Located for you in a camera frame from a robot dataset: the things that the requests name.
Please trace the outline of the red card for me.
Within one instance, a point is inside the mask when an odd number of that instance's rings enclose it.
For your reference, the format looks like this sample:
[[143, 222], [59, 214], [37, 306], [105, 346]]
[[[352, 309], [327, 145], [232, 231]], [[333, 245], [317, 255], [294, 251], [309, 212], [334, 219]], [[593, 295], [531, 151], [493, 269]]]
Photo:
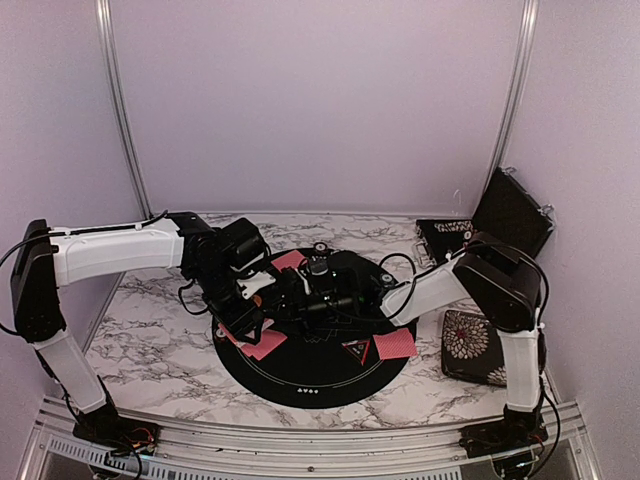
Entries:
[[375, 335], [374, 343], [381, 360], [410, 358], [417, 355], [414, 338], [408, 331]]
[[387, 334], [385, 341], [394, 348], [409, 348], [415, 344], [414, 336], [409, 328], [398, 329]]
[[278, 340], [273, 341], [270, 339], [262, 340], [260, 343], [256, 345], [252, 345], [249, 343], [245, 343], [240, 350], [242, 353], [249, 358], [254, 358], [255, 360], [262, 360], [264, 357], [269, 355], [275, 348], [279, 345]]
[[252, 345], [251, 356], [256, 360], [262, 360], [286, 340], [287, 336], [279, 331], [265, 330], [260, 341]]
[[306, 257], [299, 250], [291, 250], [275, 258], [271, 263], [278, 271], [282, 271], [286, 268], [297, 269], [305, 260]]

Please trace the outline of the red playing card deck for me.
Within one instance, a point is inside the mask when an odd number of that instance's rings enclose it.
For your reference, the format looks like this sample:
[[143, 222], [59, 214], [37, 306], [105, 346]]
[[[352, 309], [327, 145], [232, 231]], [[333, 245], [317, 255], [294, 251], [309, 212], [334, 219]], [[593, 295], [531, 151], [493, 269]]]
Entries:
[[240, 327], [228, 327], [220, 320], [214, 319], [212, 328], [215, 332], [220, 330], [222, 334], [234, 344], [257, 345], [262, 340], [265, 320], [251, 321], [248, 325]]

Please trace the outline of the red triangle all-in marker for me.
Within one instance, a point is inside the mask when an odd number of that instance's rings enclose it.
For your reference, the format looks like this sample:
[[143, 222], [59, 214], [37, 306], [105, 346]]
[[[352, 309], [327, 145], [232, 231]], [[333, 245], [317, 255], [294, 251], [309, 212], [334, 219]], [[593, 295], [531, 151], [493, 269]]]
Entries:
[[371, 346], [371, 340], [350, 340], [341, 344], [342, 348], [349, 353], [361, 366], [364, 366]]

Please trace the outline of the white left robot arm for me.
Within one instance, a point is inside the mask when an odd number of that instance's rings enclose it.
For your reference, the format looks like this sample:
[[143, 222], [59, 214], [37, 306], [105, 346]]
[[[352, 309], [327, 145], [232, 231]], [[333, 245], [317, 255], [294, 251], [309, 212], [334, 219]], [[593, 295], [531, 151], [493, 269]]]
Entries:
[[118, 280], [128, 272], [177, 269], [200, 288], [207, 312], [248, 342], [264, 315], [254, 299], [276, 282], [259, 229], [240, 218], [219, 228], [194, 212], [163, 212], [137, 223], [53, 227], [31, 221], [7, 253], [14, 335], [30, 344], [106, 445], [125, 438], [108, 389], [79, 343], [92, 337]]

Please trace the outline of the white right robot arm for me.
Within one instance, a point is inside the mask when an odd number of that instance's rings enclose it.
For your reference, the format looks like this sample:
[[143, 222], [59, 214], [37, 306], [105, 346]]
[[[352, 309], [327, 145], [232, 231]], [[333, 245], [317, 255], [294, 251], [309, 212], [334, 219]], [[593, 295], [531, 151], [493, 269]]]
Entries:
[[529, 255], [480, 233], [441, 265], [405, 282], [351, 251], [314, 253], [277, 271], [261, 296], [269, 318], [301, 327], [335, 315], [400, 328], [440, 307], [473, 300], [496, 329], [505, 362], [509, 415], [497, 423], [495, 438], [515, 448], [533, 433], [531, 413], [543, 398], [540, 315], [547, 289]]

